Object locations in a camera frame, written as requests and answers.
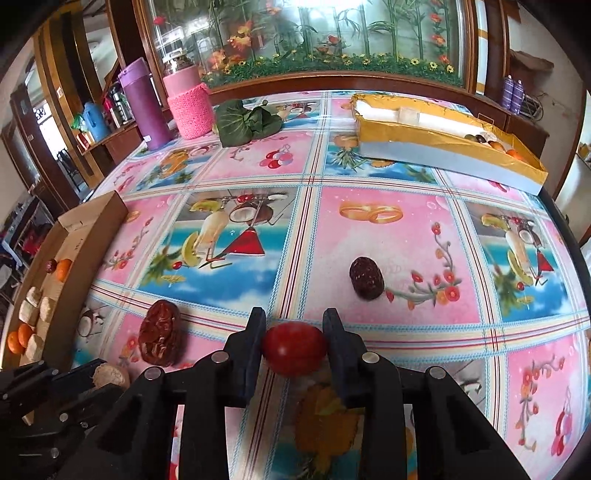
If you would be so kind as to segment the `orange tangerine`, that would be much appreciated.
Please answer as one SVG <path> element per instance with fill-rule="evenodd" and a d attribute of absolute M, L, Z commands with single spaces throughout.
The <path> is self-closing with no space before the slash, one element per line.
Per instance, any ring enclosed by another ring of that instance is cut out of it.
<path fill-rule="evenodd" d="M 27 323 L 20 324 L 20 326 L 17 330 L 17 336 L 18 336 L 18 342 L 23 349 L 25 349 L 28 346 L 29 339 L 31 338 L 31 336 L 33 334 L 34 334 L 34 331 L 29 324 L 27 324 Z"/>

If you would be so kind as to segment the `large red date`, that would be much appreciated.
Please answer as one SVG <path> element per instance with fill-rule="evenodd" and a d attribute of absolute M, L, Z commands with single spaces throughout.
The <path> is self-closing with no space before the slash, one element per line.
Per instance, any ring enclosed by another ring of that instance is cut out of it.
<path fill-rule="evenodd" d="M 168 367 L 176 362 L 181 347 L 180 313 L 167 300 L 157 300 L 147 310 L 138 333 L 144 362 Z"/>

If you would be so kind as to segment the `dark round date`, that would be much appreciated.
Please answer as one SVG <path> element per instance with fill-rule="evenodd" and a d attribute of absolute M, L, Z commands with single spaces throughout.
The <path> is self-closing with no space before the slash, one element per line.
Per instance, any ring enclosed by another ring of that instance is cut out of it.
<path fill-rule="evenodd" d="M 360 298 L 372 301 L 385 290 L 385 281 L 377 263 L 369 257 L 358 257 L 349 267 L 349 279 Z"/>

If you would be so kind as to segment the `red cherry tomato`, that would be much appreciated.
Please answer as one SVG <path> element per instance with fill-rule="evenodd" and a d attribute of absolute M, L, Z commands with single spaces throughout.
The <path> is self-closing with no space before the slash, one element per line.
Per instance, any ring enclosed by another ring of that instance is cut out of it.
<path fill-rule="evenodd" d="M 318 371 L 327 355 L 321 330 L 291 321 L 270 328 L 263 337 L 263 357 L 274 373 L 296 378 Z"/>

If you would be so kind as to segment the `tangerine in tray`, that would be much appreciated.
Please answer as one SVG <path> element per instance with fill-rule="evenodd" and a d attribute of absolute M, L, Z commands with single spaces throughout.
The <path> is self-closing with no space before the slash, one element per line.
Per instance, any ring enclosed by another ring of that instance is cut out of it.
<path fill-rule="evenodd" d="M 68 277 L 68 274 L 69 274 L 72 264 L 73 264 L 73 261 L 69 258 L 64 258 L 64 259 L 59 260 L 57 262 L 57 268 L 54 271 L 54 275 L 55 275 L 55 278 L 59 282 L 61 282 L 61 283 L 65 282 L 65 280 Z"/>
<path fill-rule="evenodd" d="M 12 331 L 7 336 L 7 347 L 9 351 L 14 355 L 22 355 L 24 353 L 24 347 L 21 345 L 17 331 Z"/>

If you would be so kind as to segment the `brown cardboard tray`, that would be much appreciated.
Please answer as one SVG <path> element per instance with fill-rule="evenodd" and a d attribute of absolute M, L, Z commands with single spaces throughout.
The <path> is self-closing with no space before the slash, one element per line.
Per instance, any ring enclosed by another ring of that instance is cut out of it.
<path fill-rule="evenodd" d="M 30 361 L 13 353 L 8 336 L 21 324 L 19 310 L 34 287 L 50 299 L 48 326 L 42 339 L 41 359 L 49 366 L 67 369 L 85 299 L 106 251 L 128 210 L 120 195 L 111 191 L 61 215 L 48 232 L 18 290 L 15 306 L 6 320 L 1 339 L 1 368 L 14 369 Z"/>

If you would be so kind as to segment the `dark red date in tray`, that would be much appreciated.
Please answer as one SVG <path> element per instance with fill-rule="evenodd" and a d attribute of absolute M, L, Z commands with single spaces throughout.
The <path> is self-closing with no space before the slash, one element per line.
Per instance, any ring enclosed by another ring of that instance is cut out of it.
<path fill-rule="evenodd" d="M 57 261 L 55 259 L 50 259 L 46 262 L 45 271 L 47 273 L 53 273 L 57 268 Z"/>

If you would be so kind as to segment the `wooden cabinet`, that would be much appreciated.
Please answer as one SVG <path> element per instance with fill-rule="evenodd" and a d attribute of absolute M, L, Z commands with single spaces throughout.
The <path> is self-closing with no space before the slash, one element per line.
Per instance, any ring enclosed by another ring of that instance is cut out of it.
<path fill-rule="evenodd" d="M 137 123 L 132 121 L 99 142 L 81 156 L 84 179 L 90 188 L 100 184 L 142 142 Z"/>

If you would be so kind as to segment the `colourful printed tablecloth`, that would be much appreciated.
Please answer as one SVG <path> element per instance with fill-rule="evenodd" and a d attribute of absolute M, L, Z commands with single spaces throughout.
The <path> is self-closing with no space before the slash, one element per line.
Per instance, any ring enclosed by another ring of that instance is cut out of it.
<path fill-rule="evenodd" d="M 445 170 L 363 158 L 347 91 L 274 95 L 276 135 L 139 146 L 99 186 L 128 216 L 80 315 L 74 361 L 145 369 L 148 307 L 175 303 L 178 368 L 221 348 L 262 307 L 322 321 L 329 308 L 370 350 L 445 368 L 527 474 L 552 479 L 590 422 L 590 315 L 564 233 L 537 196 Z M 349 267 L 385 281 L 356 295 Z"/>

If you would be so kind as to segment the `blue thermos jug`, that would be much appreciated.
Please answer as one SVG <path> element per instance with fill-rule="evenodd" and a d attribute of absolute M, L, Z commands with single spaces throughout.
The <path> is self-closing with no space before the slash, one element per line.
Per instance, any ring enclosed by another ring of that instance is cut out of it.
<path fill-rule="evenodd" d="M 88 131 L 96 143 L 110 135 L 110 129 L 103 117 L 103 111 L 97 104 L 86 102 L 84 104 L 83 118 Z"/>

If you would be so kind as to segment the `yellow gift box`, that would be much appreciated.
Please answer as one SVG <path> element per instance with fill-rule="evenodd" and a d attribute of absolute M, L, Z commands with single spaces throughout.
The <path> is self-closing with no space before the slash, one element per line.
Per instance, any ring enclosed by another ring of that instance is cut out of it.
<path fill-rule="evenodd" d="M 548 171 L 513 134 L 429 100 L 386 94 L 352 96 L 360 153 L 495 181 L 532 195 Z"/>

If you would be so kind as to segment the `green leafy vegetable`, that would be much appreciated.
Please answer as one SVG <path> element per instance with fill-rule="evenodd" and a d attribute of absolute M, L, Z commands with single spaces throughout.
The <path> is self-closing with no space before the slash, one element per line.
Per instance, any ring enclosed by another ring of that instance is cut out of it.
<path fill-rule="evenodd" d="M 270 137 L 283 128 L 283 119 L 267 101 L 246 108 L 242 100 L 228 100 L 214 111 L 215 127 L 224 148 L 239 147 Z"/>

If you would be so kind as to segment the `pink knitted-sleeve jar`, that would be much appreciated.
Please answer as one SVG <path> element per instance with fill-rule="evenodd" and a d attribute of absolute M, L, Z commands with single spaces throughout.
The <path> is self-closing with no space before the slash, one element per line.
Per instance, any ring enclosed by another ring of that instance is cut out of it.
<path fill-rule="evenodd" d="M 164 63 L 163 83 L 180 136 L 192 140 L 209 133 L 214 123 L 209 90 L 200 79 L 197 65 L 182 50 Z"/>

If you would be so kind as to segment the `purple thermos bottle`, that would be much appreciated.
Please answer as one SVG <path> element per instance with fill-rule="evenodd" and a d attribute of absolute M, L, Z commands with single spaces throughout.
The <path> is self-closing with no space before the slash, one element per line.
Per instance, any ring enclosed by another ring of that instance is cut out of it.
<path fill-rule="evenodd" d="M 172 135 L 150 80 L 143 58 L 138 58 L 118 75 L 139 132 L 149 150 L 166 145 Z"/>

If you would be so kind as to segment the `purple bottles on shelf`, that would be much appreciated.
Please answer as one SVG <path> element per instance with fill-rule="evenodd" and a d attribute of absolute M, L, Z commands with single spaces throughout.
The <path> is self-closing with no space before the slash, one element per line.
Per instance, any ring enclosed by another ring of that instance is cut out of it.
<path fill-rule="evenodd" d="M 511 75 L 504 78 L 501 96 L 501 106 L 518 115 L 525 99 L 525 89 L 521 80 L 515 80 Z"/>

